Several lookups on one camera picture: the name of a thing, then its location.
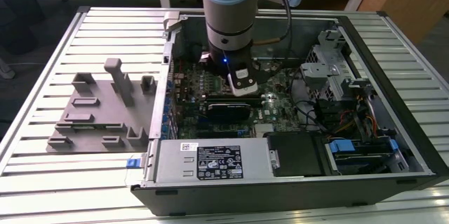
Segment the warning symbols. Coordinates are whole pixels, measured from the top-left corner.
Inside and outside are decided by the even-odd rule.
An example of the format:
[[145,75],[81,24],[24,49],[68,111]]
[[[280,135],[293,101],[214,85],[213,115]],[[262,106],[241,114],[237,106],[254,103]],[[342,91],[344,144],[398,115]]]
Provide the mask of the warning symbols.
[[206,167],[206,161],[198,161],[198,162],[197,162],[197,167],[198,167],[200,169],[208,168],[208,167]]
[[198,180],[244,178],[240,146],[197,148]]

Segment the blue plastic latch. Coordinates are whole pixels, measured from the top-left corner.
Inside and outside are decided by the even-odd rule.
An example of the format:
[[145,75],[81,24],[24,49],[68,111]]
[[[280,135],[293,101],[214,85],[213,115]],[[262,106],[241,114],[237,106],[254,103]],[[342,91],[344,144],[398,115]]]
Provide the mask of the blue plastic latch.
[[346,139],[333,140],[333,142],[329,143],[329,147],[332,153],[338,151],[356,151],[352,141]]
[[140,169],[140,159],[129,158],[126,160],[126,169]]
[[396,142],[396,140],[390,139],[390,145],[392,145],[393,150],[400,149],[400,146],[398,146],[398,143]]

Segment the cable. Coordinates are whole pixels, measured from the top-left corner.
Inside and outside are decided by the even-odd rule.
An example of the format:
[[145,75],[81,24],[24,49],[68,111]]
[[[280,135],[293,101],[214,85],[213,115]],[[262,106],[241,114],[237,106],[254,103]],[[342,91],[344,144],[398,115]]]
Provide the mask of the cable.
[[344,111],[344,112],[341,113],[341,116],[340,116],[340,125],[342,124],[342,119],[344,119],[345,114],[346,114],[346,113],[350,113],[350,112],[353,112],[353,110],[346,110],[346,111]]
[[[285,33],[281,37],[253,42],[254,46],[278,43],[281,40],[284,40],[286,38],[288,34],[292,33],[292,10],[289,8],[288,0],[281,0],[281,1],[282,1],[282,4],[284,4],[284,7],[285,7],[285,11],[286,11],[286,21],[288,21]],[[292,45],[288,46],[286,52],[289,52],[290,49],[292,49]]]
[[294,80],[294,76],[296,74],[300,72],[300,68],[297,68],[297,70],[293,73],[293,79],[289,82],[289,99],[293,103],[293,106],[296,107],[296,109],[300,111],[301,114],[304,114],[304,116],[310,119],[310,121],[313,121],[314,125],[320,128],[320,130],[330,135],[333,135],[333,133],[326,129],[326,127],[317,121],[317,119],[314,119],[306,112],[302,111],[301,108],[298,108],[297,103],[298,102],[304,102],[305,100],[300,100],[297,103],[293,100],[293,95],[292,95],[292,86],[293,86],[293,80]]
[[374,134],[374,136],[377,137],[377,130],[376,130],[376,128],[377,128],[377,123],[376,123],[376,120],[374,120],[373,117],[369,116],[369,115],[366,115],[366,118],[372,121],[372,124],[373,124],[373,134]]

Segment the aluminum slotted table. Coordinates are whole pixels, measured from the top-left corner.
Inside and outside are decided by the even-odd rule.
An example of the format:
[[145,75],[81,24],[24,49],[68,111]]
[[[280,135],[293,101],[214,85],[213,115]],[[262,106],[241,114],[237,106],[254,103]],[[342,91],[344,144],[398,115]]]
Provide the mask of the aluminum slotted table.
[[[73,87],[75,73],[109,79],[103,63],[124,62],[130,79],[150,74],[162,60],[166,40],[157,8],[84,8],[49,59],[0,144],[0,219],[5,223],[446,223],[449,182],[404,192],[373,206],[238,215],[157,217],[129,192],[126,159],[133,153],[55,155],[47,138]],[[449,87],[388,17],[377,13],[305,12],[346,15],[444,160],[449,161]],[[362,73],[361,65],[354,65]]]

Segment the black plastic part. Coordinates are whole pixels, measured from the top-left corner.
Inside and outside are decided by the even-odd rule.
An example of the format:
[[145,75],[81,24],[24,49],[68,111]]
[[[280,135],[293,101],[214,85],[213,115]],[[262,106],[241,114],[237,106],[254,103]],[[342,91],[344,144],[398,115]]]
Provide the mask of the black plastic part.
[[244,103],[252,107],[262,107],[261,102],[265,99],[260,98],[260,94],[250,94],[245,96],[236,97],[233,95],[208,95],[205,102],[213,103]]
[[157,190],[156,196],[177,195],[177,190]]
[[366,202],[354,202],[350,204],[352,207],[361,207],[361,206],[368,206]]
[[252,107],[248,104],[210,104],[206,108],[206,117],[216,123],[236,123],[248,120]]
[[80,6],[76,10],[77,13],[87,13],[89,12],[91,7],[89,6]]
[[324,144],[310,133],[272,132],[266,139],[280,161],[280,167],[273,169],[274,177],[332,175]]
[[388,14],[385,11],[376,11],[376,13],[380,17],[388,17]]

